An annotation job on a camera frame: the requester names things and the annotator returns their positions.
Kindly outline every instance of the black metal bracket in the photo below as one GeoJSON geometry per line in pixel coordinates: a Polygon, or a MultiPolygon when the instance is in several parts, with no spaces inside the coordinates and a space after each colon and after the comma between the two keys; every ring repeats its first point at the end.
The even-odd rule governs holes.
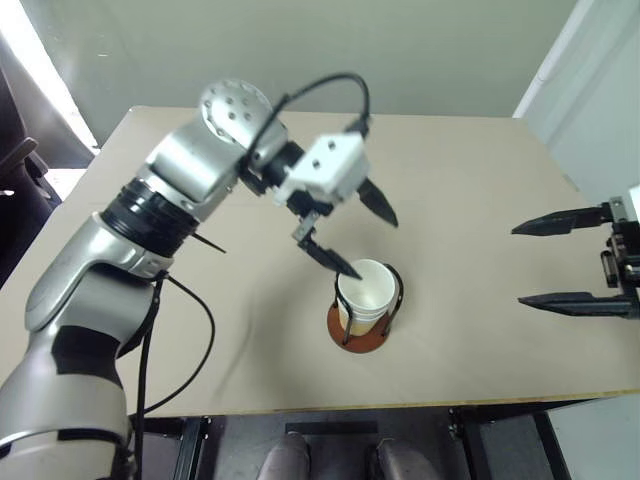
{"type": "Polygon", "coordinates": [[[285,424],[284,432],[301,435],[375,435],[378,433],[378,422],[296,422],[285,424]]]}
{"type": "Polygon", "coordinates": [[[609,288],[619,287],[621,294],[594,297],[588,292],[561,292],[521,297],[520,303],[540,310],[572,316],[617,316],[640,319],[640,224],[629,221],[622,198],[614,197],[599,207],[564,210],[529,220],[511,233],[523,235],[563,235],[574,228],[611,223],[607,250],[600,254],[609,288]]]}
{"type": "MultiPolygon", "coordinates": [[[[396,299],[395,305],[393,306],[393,309],[391,310],[391,313],[389,313],[389,320],[387,320],[387,324],[385,325],[384,330],[382,331],[382,336],[386,337],[387,335],[389,335],[389,332],[391,331],[391,322],[396,317],[398,310],[400,310],[400,307],[402,306],[402,301],[404,300],[404,282],[402,281],[402,277],[400,276],[400,273],[393,266],[391,266],[388,263],[384,263],[383,265],[387,267],[387,269],[389,269],[391,274],[395,277],[396,282],[398,282],[398,297],[396,299]]],[[[344,329],[344,337],[342,339],[342,344],[346,345],[347,343],[349,343],[349,338],[351,336],[351,326],[353,323],[353,310],[351,308],[351,305],[349,305],[349,302],[346,301],[346,299],[340,292],[340,289],[338,288],[338,277],[339,277],[339,274],[336,274],[335,281],[333,282],[333,290],[335,292],[333,307],[338,308],[338,300],[340,300],[340,303],[342,303],[344,308],[347,310],[347,325],[346,325],[346,328],[344,329]]]]}
{"type": "Polygon", "coordinates": [[[554,480],[571,480],[547,411],[585,401],[587,400],[454,407],[449,409],[449,433],[462,441],[471,480],[491,480],[493,477],[482,442],[481,426],[508,418],[532,415],[554,480]]]}
{"type": "Polygon", "coordinates": [[[184,420],[173,480],[196,478],[202,442],[206,438],[210,423],[210,419],[206,417],[190,417],[184,420]]]}

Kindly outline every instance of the gray shoe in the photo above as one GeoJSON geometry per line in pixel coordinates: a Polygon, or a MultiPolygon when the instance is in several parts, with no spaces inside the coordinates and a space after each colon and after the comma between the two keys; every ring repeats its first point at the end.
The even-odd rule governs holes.
{"type": "Polygon", "coordinates": [[[441,480],[424,455],[406,442],[386,439],[376,449],[384,480],[441,480]]]}
{"type": "Polygon", "coordinates": [[[286,434],[269,451],[257,480],[308,480],[309,446],[297,432],[286,434]]]}

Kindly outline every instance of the floor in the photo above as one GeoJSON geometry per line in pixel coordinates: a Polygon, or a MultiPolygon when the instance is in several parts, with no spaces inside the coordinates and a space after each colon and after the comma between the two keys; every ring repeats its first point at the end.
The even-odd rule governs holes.
{"type": "MultiPolygon", "coordinates": [[[[215,458],[208,461],[211,468],[201,469],[198,480],[255,480],[287,424],[300,422],[349,422],[356,429],[377,425],[377,433],[305,435],[311,446],[312,480],[363,479],[365,449],[387,437],[410,442],[442,480],[470,479],[463,446],[448,432],[448,410],[403,408],[216,417],[207,440],[215,443],[215,458]]],[[[553,479],[531,417],[483,425],[481,434],[494,480],[553,479]]],[[[144,478],[172,479],[177,442],[153,435],[146,435],[145,442],[144,478]]]]}

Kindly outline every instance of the black cable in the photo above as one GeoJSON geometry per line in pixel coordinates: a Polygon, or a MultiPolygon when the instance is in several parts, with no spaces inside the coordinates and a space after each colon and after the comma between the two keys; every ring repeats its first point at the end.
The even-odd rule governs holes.
{"type": "Polygon", "coordinates": [[[215,243],[213,243],[213,242],[212,242],[212,241],[210,241],[210,240],[207,240],[207,239],[206,239],[206,238],[204,238],[202,235],[198,235],[196,232],[193,232],[193,233],[191,234],[191,236],[192,236],[193,238],[195,238],[196,240],[201,241],[201,242],[202,242],[202,243],[204,243],[205,245],[208,245],[208,246],[209,246],[209,247],[211,247],[211,248],[215,248],[215,249],[216,249],[216,250],[218,250],[219,252],[227,253],[227,251],[226,251],[224,248],[222,248],[222,247],[220,247],[220,246],[216,245],[215,243]]]}
{"type": "Polygon", "coordinates": [[[209,318],[209,323],[211,324],[211,335],[209,336],[209,344],[207,345],[207,349],[206,349],[206,351],[205,351],[205,353],[204,353],[204,355],[202,357],[202,360],[200,360],[200,363],[198,364],[196,369],[193,371],[193,373],[189,376],[189,378],[180,387],[175,389],[172,393],[170,393],[169,395],[164,397],[162,400],[160,400],[159,402],[156,402],[153,405],[145,408],[143,410],[145,415],[147,413],[149,413],[149,412],[152,412],[153,410],[155,410],[157,408],[160,408],[165,403],[173,400],[176,396],[178,396],[180,393],[182,393],[182,391],[185,388],[187,388],[191,384],[191,382],[193,382],[193,380],[198,376],[198,374],[200,373],[200,370],[202,370],[202,367],[204,367],[204,364],[206,363],[207,359],[209,358],[209,354],[211,353],[211,349],[213,348],[213,341],[214,341],[215,336],[216,336],[216,323],[215,323],[215,320],[213,319],[213,314],[211,313],[211,310],[209,309],[207,304],[204,303],[204,301],[200,297],[198,297],[198,295],[196,295],[188,287],[186,287],[185,285],[180,283],[175,278],[173,278],[171,276],[167,276],[167,280],[170,281],[171,283],[173,283],[176,287],[178,287],[180,290],[185,292],[187,295],[189,295],[191,298],[193,298],[196,302],[198,302],[200,304],[200,306],[206,312],[207,317],[209,318]]]}
{"type": "Polygon", "coordinates": [[[271,111],[271,114],[267,117],[265,122],[262,124],[262,127],[260,127],[260,130],[258,130],[258,133],[253,138],[253,141],[249,145],[249,148],[247,148],[247,153],[245,154],[244,161],[241,162],[241,165],[240,165],[241,170],[244,170],[244,168],[246,168],[249,165],[249,162],[251,161],[251,158],[254,155],[254,151],[258,146],[258,143],[262,139],[262,136],[267,131],[267,129],[271,126],[273,121],[276,119],[276,117],[280,114],[280,112],[284,109],[285,106],[287,106],[288,104],[292,103],[293,101],[297,100],[298,98],[302,97],[303,95],[306,95],[310,91],[322,85],[326,85],[327,83],[335,82],[338,80],[352,80],[355,83],[357,83],[360,89],[362,90],[363,105],[362,105],[362,111],[360,112],[360,117],[351,125],[349,125],[349,127],[347,127],[347,131],[356,130],[356,131],[359,131],[363,137],[366,137],[367,134],[369,133],[368,122],[369,122],[370,104],[371,104],[369,87],[367,86],[367,83],[364,81],[364,79],[356,73],[348,73],[348,72],[336,73],[333,75],[320,78],[315,82],[311,82],[310,84],[302,87],[301,89],[299,89],[298,91],[296,91],[291,95],[285,94],[282,96],[280,101],[276,104],[276,106],[271,111]]]}
{"type": "Polygon", "coordinates": [[[147,364],[149,362],[149,346],[151,344],[151,332],[153,331],[153,321],[160,308],[160,293],[162,292],[163,276],[156,281],[153,290],[151,306],[147,312],[150,319],[149,328],[142,339],[142,350],[140,352],[140,367],[138,369],[138,398],[136,400],[136,414],[134,427],[134,453],[136,458],[136,480],[142,479],[142,445],[144,438],[144,397],[147,390],[147,364]]]}

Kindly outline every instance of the black chair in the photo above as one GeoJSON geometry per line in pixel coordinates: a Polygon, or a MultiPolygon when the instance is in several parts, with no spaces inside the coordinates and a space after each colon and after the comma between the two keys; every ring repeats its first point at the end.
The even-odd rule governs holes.
{"type": "Polygon", "coordinates": [[[46,164],[35,152],[0,70],[0,287],[53,212],[60,197],[44,178],[46,164]]]}

